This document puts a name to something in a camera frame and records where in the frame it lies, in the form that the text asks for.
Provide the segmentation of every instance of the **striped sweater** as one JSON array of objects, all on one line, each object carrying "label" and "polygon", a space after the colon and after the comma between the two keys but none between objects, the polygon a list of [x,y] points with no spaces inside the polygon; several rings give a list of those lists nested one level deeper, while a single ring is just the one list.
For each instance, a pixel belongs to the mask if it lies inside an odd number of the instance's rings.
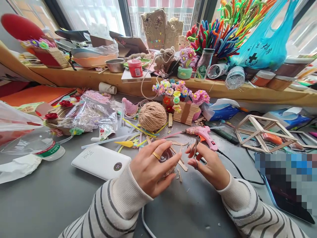
[{"label": "striped sweater", "polygon": [[[249,182],[230,175],[228,186],[218,192],[242,236],[307,237],[288,216],[261,202]],[[152,200],[127,167],[120,178],[107,181],[97,190],[87,213],[72,222],[59,238],[133,237],[139,210]]]}]

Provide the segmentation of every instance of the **hand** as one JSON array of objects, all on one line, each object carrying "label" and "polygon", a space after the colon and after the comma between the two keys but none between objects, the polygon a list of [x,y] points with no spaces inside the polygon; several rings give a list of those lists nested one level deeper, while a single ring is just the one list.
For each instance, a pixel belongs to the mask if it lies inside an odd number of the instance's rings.
[{"label": "hand", "polygon": [[161,156],[171,145],[171,141],[157,140],[142,148],[130,164],[136,182],[152,198],[157,197],[171,184],[176,174],[170,174],[164,180],[161,179],[167,171],[177,165],[182,157],[182,153],[177,153],[167,161],[160,163],[152,153],[155,152],[158,156]]},{"label": "hand", "polygon": [[[210,182],[217,190],[222,190],[226,188],[230,182],[230,174],[222,164],[221,160],[218,157],[216,152],[213,152],[207,146],[202,143],[198,143],[197,145],[197,163],[193,157],[194,150],[190,153],[190,147],[187,148],[186,154],[188,158],[191,158],[188,161],[188,164],[197,167],[197,170]],[[207,161],[207,165],[203,165],[199,162],[201,157],[204,157]]]}]

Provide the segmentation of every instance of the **orange paper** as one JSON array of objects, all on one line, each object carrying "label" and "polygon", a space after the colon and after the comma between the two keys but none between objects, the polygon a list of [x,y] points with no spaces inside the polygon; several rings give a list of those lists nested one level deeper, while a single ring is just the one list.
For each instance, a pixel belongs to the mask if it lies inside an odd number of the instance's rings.
[{"label": "orange paper", "polygon": [[46,85],[39,85],[20,92],[0,98],[10,106],[21,106],[23,104],[46,102],[50,103],[58,98],[69,94],[76,88],[54,88]]}]

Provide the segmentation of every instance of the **hot glue gun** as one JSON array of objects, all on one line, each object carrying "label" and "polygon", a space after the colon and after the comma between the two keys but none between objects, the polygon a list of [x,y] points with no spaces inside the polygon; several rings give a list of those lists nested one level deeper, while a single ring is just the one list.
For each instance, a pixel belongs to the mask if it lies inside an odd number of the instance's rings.
[{"label": "hot glue gun", "polygon": [[209,136],[209,133],[210,132],[210,128],[208,126],[204,126],[204,127],[190,127],[190,128],[187,128],[185,131],[182,131],[182,133],[187,133],[189,135],[200,135],[202,136],[209,148],[212,150],[212,151],[217,151],[218,150],[218,146],[216,145],[216,143],[213,141],[213,139]]}]

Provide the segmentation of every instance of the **red jar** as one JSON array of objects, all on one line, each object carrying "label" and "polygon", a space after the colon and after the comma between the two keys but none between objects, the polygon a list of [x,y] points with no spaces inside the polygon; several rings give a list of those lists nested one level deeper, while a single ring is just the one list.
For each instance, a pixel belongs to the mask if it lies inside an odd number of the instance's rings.
[{"label": "red jar", "polygon": [[142,77],[142,62],[139,59],[128,60],[128,66],[132,77]]}]

